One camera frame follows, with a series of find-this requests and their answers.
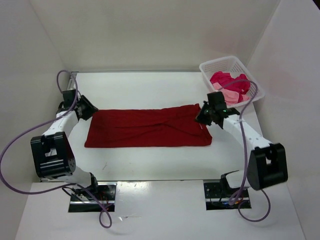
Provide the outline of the dark red t-shirt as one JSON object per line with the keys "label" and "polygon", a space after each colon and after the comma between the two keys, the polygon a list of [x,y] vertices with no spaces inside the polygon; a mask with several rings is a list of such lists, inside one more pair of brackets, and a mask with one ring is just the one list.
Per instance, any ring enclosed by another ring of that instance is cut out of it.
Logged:
{"label": "dark red t-shirt", "polygon": [[93,114],[86,148],[206,147],[212,136],[195,121],[199,104],[163,109],[106,109]]}

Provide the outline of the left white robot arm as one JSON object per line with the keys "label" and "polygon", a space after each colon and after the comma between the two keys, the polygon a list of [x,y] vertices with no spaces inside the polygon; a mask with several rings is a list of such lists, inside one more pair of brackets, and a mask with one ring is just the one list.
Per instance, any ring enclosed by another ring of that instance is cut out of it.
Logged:
{"label": "left white robot arm", "polygon": [[68,137],[79,120],[88,120],[98,109],[75,89],[62,92],[63,103],[56,112],[56,120],[40,136],[30,140],[38,177],[79,184],[92,193],[98,192],[98,182],[91,172],[76,165]]}

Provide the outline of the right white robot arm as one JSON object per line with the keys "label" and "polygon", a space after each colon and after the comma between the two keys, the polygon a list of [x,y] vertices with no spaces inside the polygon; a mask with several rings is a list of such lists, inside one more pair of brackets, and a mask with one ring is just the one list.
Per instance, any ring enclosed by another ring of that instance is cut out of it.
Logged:
{"label": "right white robot arm", "polygon": [[244,169],[221,176],[229,188],[259,191],[288,180],[285,147],[265,139],[243,119],[239,111],[228,108],[220,91],[207,94],[207,101],[203,102],[195,120],[207,126],[212,123],[218,125],[244,148]]}

